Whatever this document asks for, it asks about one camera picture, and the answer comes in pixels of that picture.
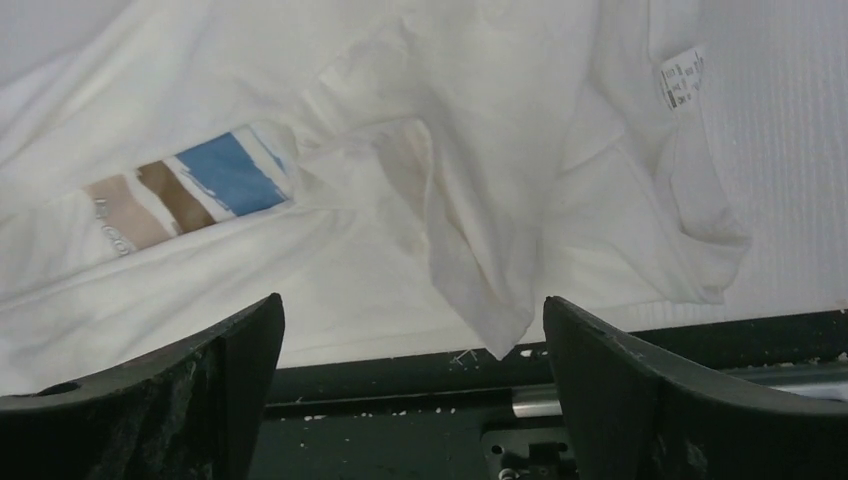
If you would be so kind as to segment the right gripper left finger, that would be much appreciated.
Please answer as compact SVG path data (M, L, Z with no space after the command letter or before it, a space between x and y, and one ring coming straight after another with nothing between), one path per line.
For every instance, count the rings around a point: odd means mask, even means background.
M281 297L145 355L1 400L5 479L244 479L285 331Z

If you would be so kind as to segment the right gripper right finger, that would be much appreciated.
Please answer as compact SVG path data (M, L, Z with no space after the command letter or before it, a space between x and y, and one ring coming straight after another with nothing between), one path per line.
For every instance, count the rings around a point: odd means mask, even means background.
M584 479L843 479L847 406L650 344L559 297L543 326Z

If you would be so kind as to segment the white printed t-shirt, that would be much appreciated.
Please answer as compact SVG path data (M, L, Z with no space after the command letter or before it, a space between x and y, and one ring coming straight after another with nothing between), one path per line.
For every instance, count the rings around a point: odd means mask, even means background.
M284 366L719 304L697 1L5 1L1 391L280 294Z

